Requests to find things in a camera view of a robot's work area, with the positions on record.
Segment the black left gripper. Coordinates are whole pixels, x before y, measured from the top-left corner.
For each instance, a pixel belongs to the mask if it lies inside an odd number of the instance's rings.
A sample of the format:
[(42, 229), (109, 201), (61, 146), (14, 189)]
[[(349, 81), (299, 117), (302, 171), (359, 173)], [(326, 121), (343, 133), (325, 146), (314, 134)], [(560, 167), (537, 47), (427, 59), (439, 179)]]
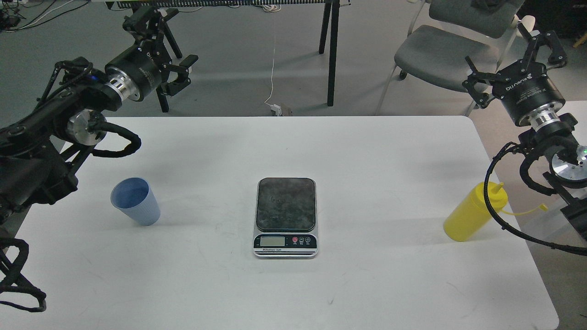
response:
[[(172, 50), (179, 51), (179, 46), (167, 24), (178, 13), (177, 8), (167, 8), (161, 12), (153, 6), (137, 7), (133, 9), (131, 16), (124, 17), (123, 29), (137, 42), (152, 39), (161, 32)], [(108, 62), (105, 72), (112, 82), (123, 84), (124, 98), (141, 102), (157, 87), (159, 94), (164, 96), (175, 96), (181, 92), (191, 83), (189, 74), (197, 60), (197, 55), (188, 55), (178, 65), (164, 64), (160, 71), (149, 52), (138, 46), (131, 46)]]

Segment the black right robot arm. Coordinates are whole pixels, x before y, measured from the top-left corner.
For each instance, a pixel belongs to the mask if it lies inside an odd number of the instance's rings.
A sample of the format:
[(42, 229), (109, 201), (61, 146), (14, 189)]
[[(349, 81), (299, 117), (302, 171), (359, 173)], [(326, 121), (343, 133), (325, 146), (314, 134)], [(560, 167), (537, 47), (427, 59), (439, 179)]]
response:
[(488, 195), (488, 181), (496, 164), (508, 153), (524, 156), (519, 169), (522, 181), (546, 196), (557, 194), (566, 202), (561, 212), (582, 238), (586, 237), (586, 199), (572, 196), (570, 189), (586, 186), (586, 148), (573, 135), (577, 120), (570, 113), (558, 115), (565, 105), (560, 91), (548, 77), (548, 71), (562, 68), (567, 56), (554, 31), (529, 32), (522, 21), (516, 29), (527, 41), (524, 56), (495, 72), (481, 72), (466, 57), (471, 70), (462, 86), (477, 106), (484, 109), (499, 100), (518, 127), (529, 129), (519, 142), (509, 142), (493, 157), (482, 185), (484, 204), (503, 230), (533, 242), (575, 255), (585, 256), (584, 247), (545, 242), (515, 229), (493, 209)]

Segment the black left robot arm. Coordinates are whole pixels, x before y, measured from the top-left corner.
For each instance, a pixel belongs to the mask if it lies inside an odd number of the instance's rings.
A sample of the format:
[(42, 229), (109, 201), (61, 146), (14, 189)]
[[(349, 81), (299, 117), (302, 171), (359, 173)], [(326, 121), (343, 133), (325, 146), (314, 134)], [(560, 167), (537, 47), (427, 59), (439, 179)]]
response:
[(169, 28), (178, 13), (170, 6), (163, 12), (158, 5), (134, 7), (123, 23), (134, 44), (103, 71), (84, 57), (55, 63), (32, 113), (1, 129), (1, 223), (75, 192), (76, 172), (89, 156), (122, 158), (138, 151), (138, 135), (109, 123), (103, 111), (155, 92), (161, 111), (169, 112), (168, 97), (191, 83), (189, 70), (199, 59), (182, 55)]

